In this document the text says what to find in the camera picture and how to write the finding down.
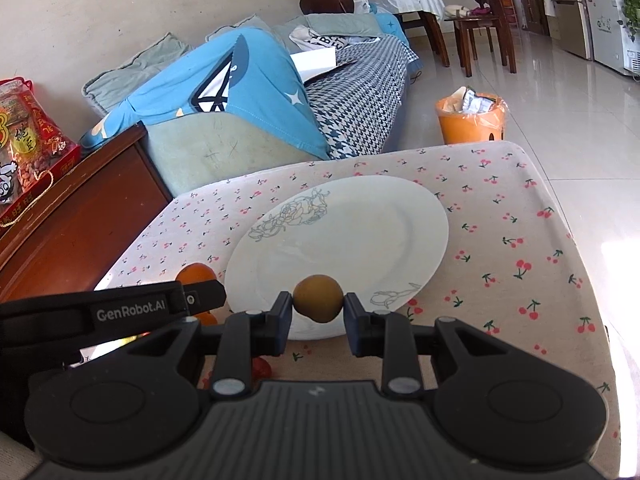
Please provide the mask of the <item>brown kiwi front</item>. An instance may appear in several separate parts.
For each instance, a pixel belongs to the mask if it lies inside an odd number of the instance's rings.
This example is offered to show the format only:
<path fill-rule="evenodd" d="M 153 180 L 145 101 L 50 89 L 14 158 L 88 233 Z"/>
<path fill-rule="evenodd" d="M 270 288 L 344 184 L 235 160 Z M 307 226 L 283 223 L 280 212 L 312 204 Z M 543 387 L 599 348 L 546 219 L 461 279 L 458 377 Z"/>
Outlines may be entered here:
<path fill-rule="evenodd" d="M 340 284 L 324 274 L 301 280 L 294 288 L 294 309 L 317 323 L 329 323 L 341 313 L 344 292 Z"/>

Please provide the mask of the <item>dining table white cloth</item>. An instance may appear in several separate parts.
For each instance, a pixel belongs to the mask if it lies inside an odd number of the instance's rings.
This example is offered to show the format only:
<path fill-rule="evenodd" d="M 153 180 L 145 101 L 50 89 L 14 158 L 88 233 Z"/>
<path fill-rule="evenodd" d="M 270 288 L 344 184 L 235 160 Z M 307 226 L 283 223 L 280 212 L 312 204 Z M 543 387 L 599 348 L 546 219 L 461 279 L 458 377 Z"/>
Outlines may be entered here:
<path fill-rule="evenodd" d="M 450 66 L 445 38 L 440 26 L 445 18 L 445 3 L 442 0 L 354 0 L 359 10 L 363 10 L 365 2 L 375 4 L 378 9 L 394 14 L 403 30 L 422 27 L 442 65 Z"/>

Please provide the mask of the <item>blue printed blanket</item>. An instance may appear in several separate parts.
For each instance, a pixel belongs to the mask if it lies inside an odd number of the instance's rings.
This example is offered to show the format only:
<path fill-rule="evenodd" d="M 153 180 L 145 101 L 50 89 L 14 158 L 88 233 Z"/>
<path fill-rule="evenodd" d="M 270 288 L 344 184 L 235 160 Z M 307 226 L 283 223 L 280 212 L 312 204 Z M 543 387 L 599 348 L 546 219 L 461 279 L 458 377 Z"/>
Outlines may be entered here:
<path fill-rule="evenodd" d="M 269 32 L 241 27 L 178 58 L 120 101 L 79 144 L 88 153 L 142 122 L 227 113 L 327 159 L 328 144 L 291 55 Z"/>

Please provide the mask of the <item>cherry print tablecloth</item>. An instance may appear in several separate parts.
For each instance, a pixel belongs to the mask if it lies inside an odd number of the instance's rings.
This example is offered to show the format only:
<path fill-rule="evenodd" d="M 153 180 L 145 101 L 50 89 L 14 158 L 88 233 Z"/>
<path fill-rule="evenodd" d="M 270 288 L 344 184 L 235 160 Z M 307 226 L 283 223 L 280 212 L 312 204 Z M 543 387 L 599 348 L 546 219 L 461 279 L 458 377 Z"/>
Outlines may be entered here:
<path fill-rule="evenodd" d="M 169 281 L 192 263 L 226 286 L 218 320 L 324 274 L 369 310 L 420 325 L 458 318 L 571 370 L 608 404 L 594 464 L 620 470 L 597 300 L 544 179 L 513 143 L 307 162 L 196 188 L 148 224 L 101 286 Z"/>

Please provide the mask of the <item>pale green sofa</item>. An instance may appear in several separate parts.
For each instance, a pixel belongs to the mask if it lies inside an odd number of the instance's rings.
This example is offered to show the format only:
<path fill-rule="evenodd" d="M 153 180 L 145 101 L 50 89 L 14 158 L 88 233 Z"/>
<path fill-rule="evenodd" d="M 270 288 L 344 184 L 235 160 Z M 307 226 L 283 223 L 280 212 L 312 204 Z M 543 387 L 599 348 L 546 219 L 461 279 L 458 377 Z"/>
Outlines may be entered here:
<path fill-rule="evenodd" d="M 85 84 L 85 153 L 134 125 L 172 194 L 274 167 L 393 151 L 422 63 L 388 13 L 252 16 L 197 48 L 166 35 Z"/>

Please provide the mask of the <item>white floral plate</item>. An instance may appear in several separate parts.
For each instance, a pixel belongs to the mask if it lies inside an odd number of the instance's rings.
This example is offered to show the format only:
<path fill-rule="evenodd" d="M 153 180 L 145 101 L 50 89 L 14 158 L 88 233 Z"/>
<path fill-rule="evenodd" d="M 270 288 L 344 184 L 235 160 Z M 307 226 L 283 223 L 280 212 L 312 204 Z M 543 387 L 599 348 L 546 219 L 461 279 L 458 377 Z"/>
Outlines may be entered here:
<path fill-rule="evenodd" d="M 267 311 L 307 276 L 334 278 L 369 311 L 396 311 L 435 275 L 449 240 L 439 199 L 389 176 L 321 183 L 257 220 L 224 274 L 232 312 Z"/>

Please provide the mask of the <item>white chest freezer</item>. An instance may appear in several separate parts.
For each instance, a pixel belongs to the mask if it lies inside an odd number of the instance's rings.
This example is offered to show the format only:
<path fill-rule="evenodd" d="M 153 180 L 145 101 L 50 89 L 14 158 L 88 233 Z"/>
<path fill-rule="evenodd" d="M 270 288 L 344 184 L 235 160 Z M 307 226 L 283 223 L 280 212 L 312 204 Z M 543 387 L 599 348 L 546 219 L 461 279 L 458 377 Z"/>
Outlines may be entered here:
<path fill-rule="evenodd" d="M 624 0 L 586 0 L 593 59 L 624 76 L 639 76 L 639 37 L 626 29 Z"/>

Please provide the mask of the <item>dark wooden cabinet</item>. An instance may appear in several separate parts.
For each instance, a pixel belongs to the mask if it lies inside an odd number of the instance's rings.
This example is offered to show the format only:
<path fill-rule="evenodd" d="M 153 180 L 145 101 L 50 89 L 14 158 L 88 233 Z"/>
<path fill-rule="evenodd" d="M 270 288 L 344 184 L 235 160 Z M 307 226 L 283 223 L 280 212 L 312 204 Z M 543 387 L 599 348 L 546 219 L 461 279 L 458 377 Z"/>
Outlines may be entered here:
<path fill-rule="evenodd" d="M 1 237 L 1 300 L 93 289 L 171 194 L 142 124 L 84 158 Z"/>

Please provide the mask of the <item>red snack gift bag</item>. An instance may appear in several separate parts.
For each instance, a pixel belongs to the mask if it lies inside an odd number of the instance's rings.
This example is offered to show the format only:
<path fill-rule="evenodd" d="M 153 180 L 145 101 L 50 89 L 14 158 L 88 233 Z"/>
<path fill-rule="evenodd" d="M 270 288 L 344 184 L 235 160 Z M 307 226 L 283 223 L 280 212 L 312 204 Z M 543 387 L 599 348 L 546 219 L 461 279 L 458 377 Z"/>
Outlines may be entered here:
<path fill-rule="evenodd" d="M 34 85 L 1 81 L 1 229 L 80 161 L 80 146 L 64 136 L 37 101 Z"/>

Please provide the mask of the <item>red tomato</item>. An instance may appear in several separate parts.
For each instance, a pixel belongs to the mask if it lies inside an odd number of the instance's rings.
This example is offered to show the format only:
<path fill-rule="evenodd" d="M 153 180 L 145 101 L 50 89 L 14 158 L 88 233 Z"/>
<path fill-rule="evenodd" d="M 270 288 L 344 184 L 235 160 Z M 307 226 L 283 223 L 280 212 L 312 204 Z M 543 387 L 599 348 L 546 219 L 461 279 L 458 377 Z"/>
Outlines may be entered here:
<path fill-rule="evenodd" d="M 261 356 L 252 359 L 252 382 L 254 382 L 254 384 L 258 384 L 258 382 L 270 379 L 271 377 L 272 368 L 268 361 Z"/>

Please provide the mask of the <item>houndstooth sofa cover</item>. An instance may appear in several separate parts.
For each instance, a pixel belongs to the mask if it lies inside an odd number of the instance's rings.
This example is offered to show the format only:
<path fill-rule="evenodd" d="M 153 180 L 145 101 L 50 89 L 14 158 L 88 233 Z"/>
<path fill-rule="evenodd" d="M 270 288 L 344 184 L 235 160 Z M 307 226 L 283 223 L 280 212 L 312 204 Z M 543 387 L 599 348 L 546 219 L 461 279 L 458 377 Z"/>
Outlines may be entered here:
<path fill-rule="evenodd" d="M 329 158 L 391 151 L 405 125 L 410 77 L 422 62 L 398 38 L 385 35 L 337 51 L 337 69 L 307 86 L 311 110 Z"/>

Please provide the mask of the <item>orange tangerine back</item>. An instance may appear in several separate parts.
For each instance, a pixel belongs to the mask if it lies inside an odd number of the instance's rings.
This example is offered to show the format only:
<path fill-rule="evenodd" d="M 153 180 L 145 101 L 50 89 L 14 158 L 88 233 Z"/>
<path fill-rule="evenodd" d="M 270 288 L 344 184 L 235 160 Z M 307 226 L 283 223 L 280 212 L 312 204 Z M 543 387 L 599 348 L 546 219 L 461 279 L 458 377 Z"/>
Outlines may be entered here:
<path fill-rule="evenodd" d="M 210 312 L 203 312 L 195 315 L 203 326 L 215 326 L 218 324 L 216 316 Z"/>

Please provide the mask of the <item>orange trash bin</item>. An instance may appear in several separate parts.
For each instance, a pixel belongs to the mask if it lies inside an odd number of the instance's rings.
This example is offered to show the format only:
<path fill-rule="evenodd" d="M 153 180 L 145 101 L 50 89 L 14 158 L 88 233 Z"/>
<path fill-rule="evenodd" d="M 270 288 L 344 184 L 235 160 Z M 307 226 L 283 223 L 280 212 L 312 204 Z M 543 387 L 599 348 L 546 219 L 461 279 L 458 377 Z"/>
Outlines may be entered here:
<path fill-rule="evenodd" d="M 435 103 L 445 144 L 502 141 L 506 133 L 506 101 L 494 94 L 460 87 Z"/>

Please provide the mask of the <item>sunlit orange tangerine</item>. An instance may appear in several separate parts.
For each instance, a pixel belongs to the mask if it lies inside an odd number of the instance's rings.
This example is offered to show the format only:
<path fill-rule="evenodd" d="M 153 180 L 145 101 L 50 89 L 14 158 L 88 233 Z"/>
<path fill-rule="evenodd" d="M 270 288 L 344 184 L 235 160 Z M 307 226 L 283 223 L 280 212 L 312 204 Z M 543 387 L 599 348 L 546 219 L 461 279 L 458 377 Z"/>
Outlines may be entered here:
<path fill-rule="evenodd" d="M 183 285 L 216 280 L 215 271 L 204 263 L 194 262 L 184 266 L 176 276 L 176 280 Z"/>

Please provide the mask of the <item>wooden chair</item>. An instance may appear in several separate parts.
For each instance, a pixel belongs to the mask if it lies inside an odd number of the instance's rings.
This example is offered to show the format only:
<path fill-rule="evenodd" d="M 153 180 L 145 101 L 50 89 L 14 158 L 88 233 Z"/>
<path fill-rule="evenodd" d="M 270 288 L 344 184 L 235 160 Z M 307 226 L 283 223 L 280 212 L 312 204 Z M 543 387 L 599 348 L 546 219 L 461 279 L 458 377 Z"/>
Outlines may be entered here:
<path fill-rule="evenodd" d="M 354 13 L 354 0 L 299 0 L 303 14 Z"/>
<path fill-rule="evenodd" d="M 475 50 L 475 29 L 495 29 L 498 39 L 500 61 L 509 69 L 511 74 L 518 71 L 511 27 L 506 19 L 506 11 L 502 0 L 475 0 L 478 9 L 475 12 L 463 13 L 461 10 L 452 11 L 446 16 L 446 21 L 454 25 L 460 65 L 467 77 L 472 76 L 472 61 L 477 59 Z"/>

